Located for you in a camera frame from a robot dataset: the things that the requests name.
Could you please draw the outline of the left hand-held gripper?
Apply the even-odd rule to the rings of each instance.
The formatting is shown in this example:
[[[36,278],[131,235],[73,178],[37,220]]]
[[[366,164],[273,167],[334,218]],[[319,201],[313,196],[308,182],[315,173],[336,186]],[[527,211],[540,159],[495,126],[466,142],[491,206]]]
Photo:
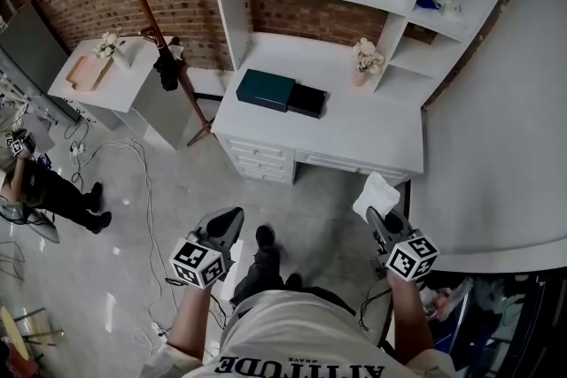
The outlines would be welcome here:
[[[199,227],[179,239],[169,258],[175,278],[200,289],[223,282],[234,264],[230,249],[240,236],[244,220],[241,207],[223,208],[209,215],[206,230]]]

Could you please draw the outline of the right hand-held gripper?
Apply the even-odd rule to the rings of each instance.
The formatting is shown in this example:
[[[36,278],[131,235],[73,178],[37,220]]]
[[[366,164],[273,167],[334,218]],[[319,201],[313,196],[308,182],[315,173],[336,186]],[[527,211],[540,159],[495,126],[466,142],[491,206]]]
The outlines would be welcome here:
[[[431,271],[439,256],[439,249],[427,235],[417,235],[396,243],[388,251],[384,239],[385,224],[379,212],[370,206],[366,211],[366,220],[378,244],[379,253],[373,258],[373,265],[379,280],[386,277],[387,271],[405,282],[415,281]],[[396,210],[390,211],[389,220],[392,232],[396,235],[412,235],[415,231],[407,217]]]

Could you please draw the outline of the dark teal box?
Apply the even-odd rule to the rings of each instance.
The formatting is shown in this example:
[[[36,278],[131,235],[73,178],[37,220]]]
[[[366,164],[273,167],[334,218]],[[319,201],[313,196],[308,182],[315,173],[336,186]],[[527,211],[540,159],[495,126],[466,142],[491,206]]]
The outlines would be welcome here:
[[[327,92],[281,75],[247,69],[236,90],[240,102],[320,119]]]

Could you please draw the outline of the person's right forearm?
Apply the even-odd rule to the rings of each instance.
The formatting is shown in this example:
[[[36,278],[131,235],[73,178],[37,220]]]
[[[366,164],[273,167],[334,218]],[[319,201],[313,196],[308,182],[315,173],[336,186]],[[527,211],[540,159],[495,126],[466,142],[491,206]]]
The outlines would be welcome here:
[[[423,351],[434,348],[433,337],[423,311],[417,286],[389,271],[394,314],[394,349],[397,360],[407,364]]]

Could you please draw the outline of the person's left forearm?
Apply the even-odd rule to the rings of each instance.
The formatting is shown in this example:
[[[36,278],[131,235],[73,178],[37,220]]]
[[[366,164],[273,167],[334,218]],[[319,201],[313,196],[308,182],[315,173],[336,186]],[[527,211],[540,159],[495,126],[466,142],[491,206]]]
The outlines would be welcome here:
[[[188,286],[183,293],[167,343],[178,351],[202,360],[206,346],[210,302],[210,288]]]

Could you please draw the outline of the person's left black shoe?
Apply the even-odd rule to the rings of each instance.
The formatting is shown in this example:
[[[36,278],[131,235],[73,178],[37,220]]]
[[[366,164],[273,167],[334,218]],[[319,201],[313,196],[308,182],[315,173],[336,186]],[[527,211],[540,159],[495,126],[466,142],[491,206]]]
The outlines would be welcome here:
[[[257,227],[255,239],[259,250],[273,247],[276,243],[274,231],[267,225]]]

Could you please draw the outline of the person's black trousers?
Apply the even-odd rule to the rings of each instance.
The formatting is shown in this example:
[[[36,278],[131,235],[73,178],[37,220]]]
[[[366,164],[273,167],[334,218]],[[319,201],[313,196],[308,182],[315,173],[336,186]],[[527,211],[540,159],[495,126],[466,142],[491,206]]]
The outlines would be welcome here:
[[[235,287],[230,303],[237,307],[248,297],[268,290],[290,290],[311,294],[345,309],[353,316],[356,314],[356,311],[342,298],[329,290],[320,287],[305,287],[303,284],[295,287],[285,284],[280,275],[280,251],[275,244],[258,249],[246,277]]]

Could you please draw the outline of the white drawer desk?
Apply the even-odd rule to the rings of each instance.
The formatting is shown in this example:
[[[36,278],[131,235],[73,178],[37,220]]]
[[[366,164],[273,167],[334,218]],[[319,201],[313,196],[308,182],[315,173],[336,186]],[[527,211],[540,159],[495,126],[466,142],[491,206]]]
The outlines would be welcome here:
[[[247,70],[289,77],[326,92],[320,119],[237,99]],[[379,172],[392,185],[424,167],[421,111],[350,83],[351,51],[288,35],[253,35],[229,81],[213,132],[241,176],[292,184],[298,163],[356,174]]]

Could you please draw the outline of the person's cream printed shirt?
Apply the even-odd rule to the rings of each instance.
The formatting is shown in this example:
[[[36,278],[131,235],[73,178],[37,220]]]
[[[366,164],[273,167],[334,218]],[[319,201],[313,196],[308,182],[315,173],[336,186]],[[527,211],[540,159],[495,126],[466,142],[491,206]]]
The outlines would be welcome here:
[[[139,378],[455,378],[451,358],[426,350],[402,365],[345,309],[308,293],[261,292],[240,304],[208,363],[164,344]]]

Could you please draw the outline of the black framed glass door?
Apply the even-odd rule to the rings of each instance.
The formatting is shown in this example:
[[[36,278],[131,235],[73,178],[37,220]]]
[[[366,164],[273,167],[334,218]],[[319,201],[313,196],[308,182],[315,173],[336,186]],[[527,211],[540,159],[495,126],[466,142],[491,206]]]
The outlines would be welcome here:
[[[434,271],[418,280],[437,350],[457,378],[567,378],[567,267],[515,274]]]

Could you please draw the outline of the small white desk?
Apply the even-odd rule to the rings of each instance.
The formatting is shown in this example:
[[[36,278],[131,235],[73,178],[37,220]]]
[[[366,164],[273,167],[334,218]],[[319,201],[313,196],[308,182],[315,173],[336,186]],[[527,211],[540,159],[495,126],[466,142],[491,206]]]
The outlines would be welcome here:
[[[182,89],[165,91],[153,64],[159,53],[142,37],[120,38],[120,50],[130,67],[109,62],[93,89],[80,89],[77,75],[82,58],[95,58],[96,39],[84,40],[73,50],[51,84],[48,94],[65,100],[88,122],[114,130],[129,127],[148,144],[162,150],[182,147],[192,108]]]

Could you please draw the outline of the black folded umbrella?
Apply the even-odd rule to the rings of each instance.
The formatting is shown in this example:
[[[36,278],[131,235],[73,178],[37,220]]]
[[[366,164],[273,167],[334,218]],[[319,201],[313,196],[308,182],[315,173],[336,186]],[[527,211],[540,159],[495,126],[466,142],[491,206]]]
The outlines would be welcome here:
[[[153,67],[159,73],[162,88],[165,91],[175,91],[178,88],[178,77],[184,68],[184,61],[175,57],[165,44],[159,44],[157,49],[159,57]]]

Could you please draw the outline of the pink vase with pale flowers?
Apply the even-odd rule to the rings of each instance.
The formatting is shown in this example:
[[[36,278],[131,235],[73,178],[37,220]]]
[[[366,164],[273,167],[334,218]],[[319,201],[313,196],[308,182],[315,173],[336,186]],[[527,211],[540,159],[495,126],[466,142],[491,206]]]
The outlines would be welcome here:
[[[353,85],[361,87],[370,77],[381,74],[384,56],[374,43],[362,37],[353,46],[353,61]]]

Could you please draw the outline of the grey metal chair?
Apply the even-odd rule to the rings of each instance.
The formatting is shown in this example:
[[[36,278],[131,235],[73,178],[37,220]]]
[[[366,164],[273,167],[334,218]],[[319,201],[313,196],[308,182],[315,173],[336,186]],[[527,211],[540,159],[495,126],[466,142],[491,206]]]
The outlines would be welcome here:
[[[15,226],[30,227],[46,241],[60,243],[59,234],[53,221],[35,208],[20,202],[9,202],[0,197],[0,218]]]

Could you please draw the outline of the pink wooden tray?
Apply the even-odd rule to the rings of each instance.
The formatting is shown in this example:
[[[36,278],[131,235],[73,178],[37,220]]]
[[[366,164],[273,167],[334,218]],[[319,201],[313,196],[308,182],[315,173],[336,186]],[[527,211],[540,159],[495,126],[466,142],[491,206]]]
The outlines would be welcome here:
[[[81,56],[66,76],[68,88],[77,92],[91,92],[97,89],[113,61],[95,55]]]

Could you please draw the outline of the white vase with white flowers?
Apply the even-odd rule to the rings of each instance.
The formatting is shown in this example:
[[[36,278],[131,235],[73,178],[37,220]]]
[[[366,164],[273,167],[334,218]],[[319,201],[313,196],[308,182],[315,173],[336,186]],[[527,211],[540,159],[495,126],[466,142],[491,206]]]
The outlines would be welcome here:
[[[111,58],[118,66],[128,70],[131,67],[131,62],[126,52],[121,48],[124,43],[117,34],[105,32],[93,52],[97,58]]]

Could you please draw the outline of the blue and white plush toy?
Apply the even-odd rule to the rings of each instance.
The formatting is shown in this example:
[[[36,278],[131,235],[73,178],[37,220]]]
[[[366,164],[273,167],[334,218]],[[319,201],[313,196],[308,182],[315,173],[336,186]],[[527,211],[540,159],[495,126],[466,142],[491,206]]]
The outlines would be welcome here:
[[[416,0],[416,5],[426,10],[435,10],[443,18],[453,22],[462,20],[461,6],[456,0]]]

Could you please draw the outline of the yellow round table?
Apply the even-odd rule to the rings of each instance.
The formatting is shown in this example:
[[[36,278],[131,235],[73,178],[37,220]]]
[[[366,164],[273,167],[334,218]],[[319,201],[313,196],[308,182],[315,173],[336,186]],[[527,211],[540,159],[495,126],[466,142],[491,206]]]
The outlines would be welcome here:
[[[43,378],[40,370],[43,354],[34,357],[28,346],[55,347],[53,339],[65,334],[63,329],[43,327],[40,315],[45,311],[41,307],[13,316],[5,306],[0,307],[0,368],[8,378]]]

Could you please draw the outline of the brown wooden coat rack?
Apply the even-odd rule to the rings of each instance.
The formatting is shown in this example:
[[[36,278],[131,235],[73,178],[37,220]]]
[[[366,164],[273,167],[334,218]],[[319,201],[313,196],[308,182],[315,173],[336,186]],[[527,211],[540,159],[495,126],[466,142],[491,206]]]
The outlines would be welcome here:
[[[159,24],[157,22],[157,20],[155,19],[152,11],[151,11],[151,7],[148,3],[147,0],[137,0],[137,2],[140,5],[140,8],[145,16],[145,19],[148,22],[148,27],[146,27],[145,29],[143,29],[140,34],[143,36],[150,36],[156,47],[159,44],[165,44],[166,47],[169,48],[169,45],[167,44],[164,35],[162,34],[160,28],[159,28]],[[184,64],[184,68],[182,69],[181,74],[178,77],[178,86],[181,86],[181,88],[183,89],[183,93],[186,96],[186,98],[188,99],[188,101],[190,102],[191,107],[193,108],[193,111],[197,114],[198,119],[200,120],[201,123],[201,129],[199,129],[199,131],[191,137],[191,139],[187,142],[187,146],[190,147],[191,145],[194,145],[197,141],[199,141],[200,139],[202,139],[203,137],[205,137],[206,135],[209,135],[211,133],[211,129],[212,129],[212,124],[213,121],[212,120],[208,120],[205,116],[205,114],[203,113],[203,111],[201,110],[200,106],[198,105],[198,100],[197,98],[195,98],[193,90],[192,90],[192,86],[190,85],[190,80],[187,76],[186,73],[186,65]]]

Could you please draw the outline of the grey cabinet panel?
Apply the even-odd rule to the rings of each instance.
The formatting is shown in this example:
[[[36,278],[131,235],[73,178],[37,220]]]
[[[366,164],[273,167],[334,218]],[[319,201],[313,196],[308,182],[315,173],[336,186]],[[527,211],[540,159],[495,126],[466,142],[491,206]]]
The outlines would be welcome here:
[[[68,57],[34,1],[23,4],[0,32],[0,71],[40,112],[72,124],[80,115],[49,94]]]

